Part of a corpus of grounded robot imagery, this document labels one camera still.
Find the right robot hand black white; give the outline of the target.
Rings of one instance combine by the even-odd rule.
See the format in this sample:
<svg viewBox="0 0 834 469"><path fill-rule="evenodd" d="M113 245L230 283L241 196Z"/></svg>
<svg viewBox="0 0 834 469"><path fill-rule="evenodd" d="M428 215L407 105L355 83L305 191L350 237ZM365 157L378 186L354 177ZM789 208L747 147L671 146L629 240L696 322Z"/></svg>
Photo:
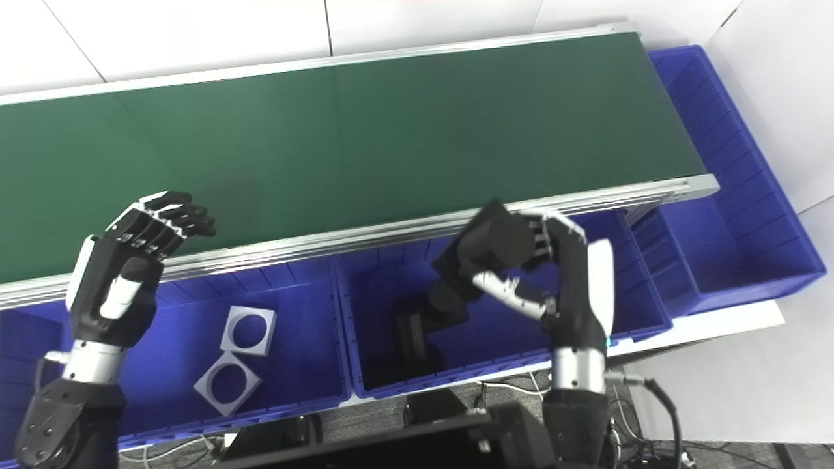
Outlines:
<svg viewBox="0 0 834 469"><path fill-rule="evenodd" d="M590 241L586 229L559 211L510 213L486 206L459 237L453 252L459 281L542 324L552 350L607 355L614 315L613 252L606 238ZM553 264L554 293L507 276Z"/></svg>

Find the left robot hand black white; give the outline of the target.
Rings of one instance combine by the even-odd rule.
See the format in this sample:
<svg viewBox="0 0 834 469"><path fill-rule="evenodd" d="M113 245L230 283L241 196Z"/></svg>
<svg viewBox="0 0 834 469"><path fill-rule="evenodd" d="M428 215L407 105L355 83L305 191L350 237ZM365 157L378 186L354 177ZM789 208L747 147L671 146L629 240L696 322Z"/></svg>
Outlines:
<svg viewBox="0 0 834 469"><path fill-rule="evenodd" d="M129 205L83 241L65 296L74 339L134 347L154 320L165 259L188 238L215 234L214 218L190 193L162 191Z"/></svg>

